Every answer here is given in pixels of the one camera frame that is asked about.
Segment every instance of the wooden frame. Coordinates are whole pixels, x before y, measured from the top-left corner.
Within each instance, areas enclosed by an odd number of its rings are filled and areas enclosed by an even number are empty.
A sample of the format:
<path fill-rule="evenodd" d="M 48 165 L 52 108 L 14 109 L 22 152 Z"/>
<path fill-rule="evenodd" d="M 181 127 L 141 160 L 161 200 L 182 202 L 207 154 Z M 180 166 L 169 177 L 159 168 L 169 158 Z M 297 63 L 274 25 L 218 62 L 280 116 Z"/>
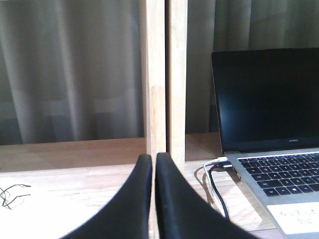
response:
<path fill-rule="evenodd" d="M 140 0 L 140 29 L 146 152 L 152 156 L 155 168 L 157 153 L 165 152 L 167 146 L 173 160 L 183 171 L 187 0 Z M 168 47 L 167 72 L 165 70 L 165 32 Z M 154 238 L 157 239 L 159 235 L 154 202 L 153 195 L 150 229 L 153 229 Z"/>
<path fill-rule="evenodd" d="M 187 0 L 169 0 L 167 16 L 167 147 L 181 172 L 185 162 Z"/>

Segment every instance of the laptop keyboard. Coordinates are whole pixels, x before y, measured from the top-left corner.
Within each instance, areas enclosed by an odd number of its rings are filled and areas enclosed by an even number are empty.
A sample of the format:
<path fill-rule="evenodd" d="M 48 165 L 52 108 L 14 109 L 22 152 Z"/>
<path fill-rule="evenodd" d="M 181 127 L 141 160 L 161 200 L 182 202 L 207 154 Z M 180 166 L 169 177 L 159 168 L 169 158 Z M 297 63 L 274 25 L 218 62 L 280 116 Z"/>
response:
<path fill-rule="evenodd" d="M 269 197 L 319 191 L 319 153 L 238 160 Z"/>

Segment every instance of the black laptop screen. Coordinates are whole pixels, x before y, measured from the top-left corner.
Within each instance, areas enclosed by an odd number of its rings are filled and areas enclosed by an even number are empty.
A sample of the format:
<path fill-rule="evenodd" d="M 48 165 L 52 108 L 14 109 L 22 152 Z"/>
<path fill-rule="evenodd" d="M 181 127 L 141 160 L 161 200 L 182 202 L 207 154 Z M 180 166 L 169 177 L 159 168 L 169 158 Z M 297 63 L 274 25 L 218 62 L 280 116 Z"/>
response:
<path fill-rule="evenodd" d="M 212 53 L 224 151 L 319 146 L 319 49 Z"/>

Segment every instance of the tangled wire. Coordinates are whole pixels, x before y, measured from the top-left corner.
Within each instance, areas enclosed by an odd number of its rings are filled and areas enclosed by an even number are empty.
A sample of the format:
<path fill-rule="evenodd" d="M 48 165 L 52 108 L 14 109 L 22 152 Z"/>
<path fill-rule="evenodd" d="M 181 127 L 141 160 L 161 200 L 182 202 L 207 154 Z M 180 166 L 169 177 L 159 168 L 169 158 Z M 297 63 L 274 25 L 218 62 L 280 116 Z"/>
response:
<path fill-rule="evenodd" d="M 20 197 L 24 197 L 24 196 L 29 196 L 31 194 L 24 194 L 24 195 L 19 195 L 19 196 L 16 196 L 13 200 L 10 200 L 10 192 L 9 192 L 9 189 L 13 188 L 13 187 L 31 187 L 29 185 L 25 185 L 25 184 L 14 184 L 6 189 L 2 189 L 0 188 L 0 198 L 3 200 L 2 202 L 2 206 L 5 207 L 5 208 L 8 208 L 8 209 L 11 209 L 11 207 L 9 206 L 11 203 L 13 203 L 17 198 L 20 198 Z"/>

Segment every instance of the window curtain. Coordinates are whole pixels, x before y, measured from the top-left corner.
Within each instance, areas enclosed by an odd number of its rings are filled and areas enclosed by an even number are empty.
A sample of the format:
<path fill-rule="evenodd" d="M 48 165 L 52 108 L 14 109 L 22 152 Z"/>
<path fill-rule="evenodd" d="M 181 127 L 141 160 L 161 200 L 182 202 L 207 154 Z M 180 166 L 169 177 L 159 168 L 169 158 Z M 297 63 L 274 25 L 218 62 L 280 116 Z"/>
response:
<path fill-rule="evenodd" d="M 0 144 L 143 136 L 138 0 L 0 2 Z"/>
<path fill-rule="evenodd" d="M 319 47 L 318 0 L 188 0 L 186 133 L 218 130 L 211 52 Z M 143 136 L 139 0 L 0 1 L 0 144 Z"/>

